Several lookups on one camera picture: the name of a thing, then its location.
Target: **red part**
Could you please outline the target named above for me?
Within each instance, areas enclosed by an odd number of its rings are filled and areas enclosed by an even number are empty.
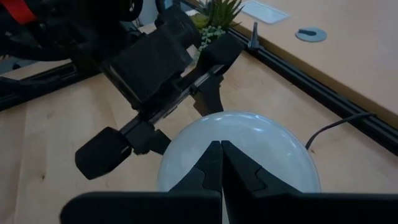
[[[37,19],[24,0],[0,0],[0,4],[19,24],[25,25]]]

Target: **wooden table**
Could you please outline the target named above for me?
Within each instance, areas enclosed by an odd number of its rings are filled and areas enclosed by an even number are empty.
[[[198,1],[188,0],[195,5]],[[259,23],[260,43],[266,49],[398,128],[398,1],[257,2],[290,15],[274,25]],[[241,22],[238,31],[251,35],[255,18],[240,13],[234,21]],[[325,30],[327,40],[299,40],[295,33],[304,27]]]
[[[37,63],[7,76],[60,63]],[[221,99],[226,110],[276,120],[303,143],[340,119],[246,53],[226,72]],[[157,127],[174,138],[200,117],[192,104],[187,98]],[[161,156],[152,152],[133,155],[95,180],[86,180],[74,163],[75,151],[91,137],[107,126],[121,128],[135,115],[104,75],[0,112],[0,223],[57,223],[60,209],[84,192],[156,190]],[[324,192],[398,193],[398,158],[349,124],[319,135],[310,155]]]

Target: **potted plant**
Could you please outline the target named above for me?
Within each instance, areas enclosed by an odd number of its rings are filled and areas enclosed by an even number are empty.
[[[200,2],[198,14],[191,16],[195,26],[201,34],[201,46],[195,54],[195,61],[198,60],[200,52],[221,37],[233,26],[238,25],[233,19],[241,12],[242,0],[206,0]]]

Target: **table surface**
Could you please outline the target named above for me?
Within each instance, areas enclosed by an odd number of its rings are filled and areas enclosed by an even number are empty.
[[[61,63],[6,75],[22,78]],[[267,116],[303,143],[340,119],[246,53],[226,72],[221,99],[225,110]],[[192,105],[187,98],[157,127],[174,138],[200,117]],[[158,154],[132,155],[95,180],[86,180],[74,163],[75,151],[95,134],[121,128],[136,114],[104,75],[0,112],[0,223],[57,223],[61,208],[84,192],[155,191]],[[324,192],[398,193],[398,158],[349,124],[319,135],[309,152]]]
[[[200,0],[188,1],[197,4]],[[290,16],[273,25],[259,23],[260,42],[265,48],[398,128],[398,1],[257,2]],[[238,31],[250,36],[256,20],[240,13],[234,21],[241,22]],[[304,27],[325,30],[327,40],[299,40],[295,33]]]

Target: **table top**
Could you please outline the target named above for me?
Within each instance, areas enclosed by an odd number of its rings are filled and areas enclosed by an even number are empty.
[[[150,32],[153,26],[142,29]],[[6,74],[31,75],[57,63],[37,63]],[[269,67],[242,53],[225,73],[225,110],[267,116],[306,143],[340,118]],[[193,99],[183,101],[157,127],[174,138],[200,118]],[[155,191],[161,156],[132,155],[110,174],[87,180],[75,151],[103,128],[123,127],[137,113],[104,75],[0,112],[0,223],[57,223],[61,208],[91,191]],[[324,192],[398,193],[398,157],[350,124],[319,135],[309,153]]]
[[[198,4],[198,0],[189,2]],[[260,42],[266,49],[398,128],[398,1],[257,2],[290,16],[273,25],[259,23]],[[234,21],[241,22],[238,31],[250,36],[256,19],[242,12]],[[295,33],[304,27],[323,29],[328,38],[301,41]]]

